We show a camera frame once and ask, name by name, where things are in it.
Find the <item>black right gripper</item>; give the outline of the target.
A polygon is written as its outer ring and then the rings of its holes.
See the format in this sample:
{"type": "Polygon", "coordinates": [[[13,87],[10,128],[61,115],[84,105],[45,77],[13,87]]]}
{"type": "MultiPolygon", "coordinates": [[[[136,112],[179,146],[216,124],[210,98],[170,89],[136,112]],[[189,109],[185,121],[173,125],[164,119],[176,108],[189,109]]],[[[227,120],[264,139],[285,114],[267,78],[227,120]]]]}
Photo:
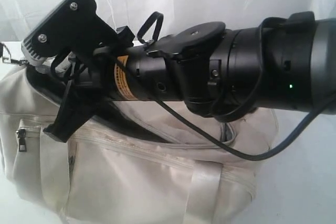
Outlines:
{"type": "Polygon", "coordinates": [[[128,100],[117,78],[124,72],[117,61],[135,38],[128,26],[68,27],[63,35],[64,51],[71,51],[67,86],[54,123],[43,132],[55,141],[67,141],[95,114],[115,114],[113,103],[128,100]]]}

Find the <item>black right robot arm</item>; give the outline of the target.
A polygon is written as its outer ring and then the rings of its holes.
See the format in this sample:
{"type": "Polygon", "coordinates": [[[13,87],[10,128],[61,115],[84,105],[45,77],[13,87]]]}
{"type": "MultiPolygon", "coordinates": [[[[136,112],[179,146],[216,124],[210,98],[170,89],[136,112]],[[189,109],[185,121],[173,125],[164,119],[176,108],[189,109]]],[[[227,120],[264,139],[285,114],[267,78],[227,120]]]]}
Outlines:
{"type": "Polygon", "coordinates": [[[130,41],[75,57],[64,74],[67,87],[46,132],[66,142],[108,101],[182,101],[204,118],[232,122],[257,108],[308,115],[296,138],[319,114],[335,114],[335,19],[313,12],[269,17],[254,28],[230,30],[222,22],[134,46],[130,41]]]}

